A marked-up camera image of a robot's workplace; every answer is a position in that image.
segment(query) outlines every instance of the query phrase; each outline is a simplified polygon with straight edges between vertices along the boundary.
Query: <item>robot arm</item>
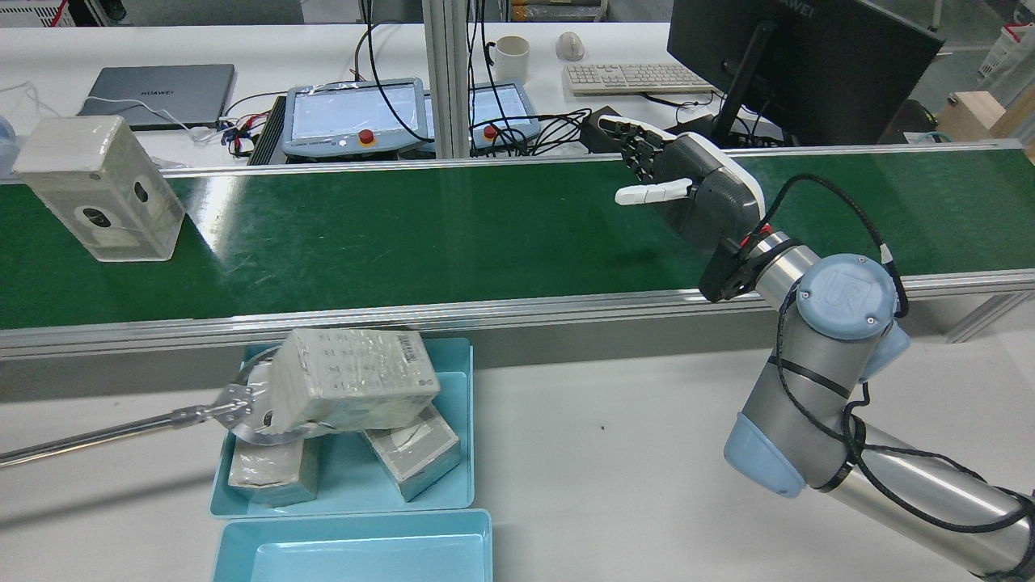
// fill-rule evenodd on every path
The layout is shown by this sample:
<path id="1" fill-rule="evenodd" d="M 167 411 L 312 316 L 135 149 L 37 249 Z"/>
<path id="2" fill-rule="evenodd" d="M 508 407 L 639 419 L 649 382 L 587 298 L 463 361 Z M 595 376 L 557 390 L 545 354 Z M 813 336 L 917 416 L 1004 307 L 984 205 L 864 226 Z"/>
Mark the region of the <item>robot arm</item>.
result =
<path id="1" fill-rule="evenodd" d="M 909 346 L 888 271 L 861 255 L 820 258 L 769 230 L 758 182 L 701 136 L 609 116 L 600 127 L 648 182 L 616 201 L 658 203 L 677 232 L 712 253 L 702 293 L 717 301 L 757 291 L 779 312 L 776 346 L 737 414 L 727 461 L 785 497 L 806 485 L 827 493 L 982 579 L 1035 580 L 1031 497 L 851 413 L 868 403 L 868 378 Z M 858 384 L 863 400 L 850 403 Z"/>

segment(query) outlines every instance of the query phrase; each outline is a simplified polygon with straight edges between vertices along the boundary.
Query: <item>ur logo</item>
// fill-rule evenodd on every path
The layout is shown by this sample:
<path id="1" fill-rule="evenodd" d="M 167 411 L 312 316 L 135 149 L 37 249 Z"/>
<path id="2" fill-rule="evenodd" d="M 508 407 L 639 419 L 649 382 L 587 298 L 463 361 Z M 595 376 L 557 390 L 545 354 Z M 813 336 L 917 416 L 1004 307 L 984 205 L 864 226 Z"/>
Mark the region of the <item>ur logo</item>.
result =
<path id="1" fill-rule="evenodd" d="M 825 279 L 820 289 L 825 303 L 840 308 L 847 315 L 862 312 L 871 288 L 870 282 L 839 271 L 833 271 Z"/>

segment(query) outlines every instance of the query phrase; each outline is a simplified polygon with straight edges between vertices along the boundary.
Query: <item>green conveyor belt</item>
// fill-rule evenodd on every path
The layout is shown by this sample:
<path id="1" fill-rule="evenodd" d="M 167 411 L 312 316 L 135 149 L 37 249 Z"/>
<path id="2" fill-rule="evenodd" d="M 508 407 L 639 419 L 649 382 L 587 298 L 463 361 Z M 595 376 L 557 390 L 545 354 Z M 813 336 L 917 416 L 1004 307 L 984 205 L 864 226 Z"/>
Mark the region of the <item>green conveyor belt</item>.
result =
<path id="1" fill-rule="evenodd" d="M 811 172 L 847 190 L 904 275 L 1035 268 L 1035 170 L 1017 150 L 741 157 L 769 200 Z M 216 175 L 171 183 L 172 260 L 99 263 L 28 187 L 0 186 L 0 328 L 203 319 L 697 287 L 707 257 L 618 162 Z M 833 196 L 796 186 L 774 221 L 818 253 L 869 252 Z"/>

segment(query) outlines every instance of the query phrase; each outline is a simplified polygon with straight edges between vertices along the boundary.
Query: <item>computer mouse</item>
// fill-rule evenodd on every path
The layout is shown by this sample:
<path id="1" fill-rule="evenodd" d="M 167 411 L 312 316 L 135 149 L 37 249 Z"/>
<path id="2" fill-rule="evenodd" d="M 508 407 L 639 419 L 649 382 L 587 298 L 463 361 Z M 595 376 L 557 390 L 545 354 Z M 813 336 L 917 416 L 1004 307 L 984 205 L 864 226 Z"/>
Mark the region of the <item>computer mouse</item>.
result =
<path id="1" fill-rule="evenodd" d="M 586 46 L 574 32 L 565 32 L 557 37 L 557 56 L 566 61 L 581 61 L 586 56 Z"/>

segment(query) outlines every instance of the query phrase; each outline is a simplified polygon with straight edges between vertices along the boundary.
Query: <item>empty light blue tray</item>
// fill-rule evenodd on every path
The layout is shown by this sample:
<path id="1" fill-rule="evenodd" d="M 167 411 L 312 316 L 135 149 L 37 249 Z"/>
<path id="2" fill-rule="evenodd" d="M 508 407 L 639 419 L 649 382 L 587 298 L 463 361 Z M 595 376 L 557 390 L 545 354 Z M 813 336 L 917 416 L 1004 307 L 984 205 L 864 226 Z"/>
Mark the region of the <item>empty light blue tray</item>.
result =
<path id="1" fill-rule="evenodd" d="M 483 510 L 232 521 L 217 582 L 492 582 Z"/>

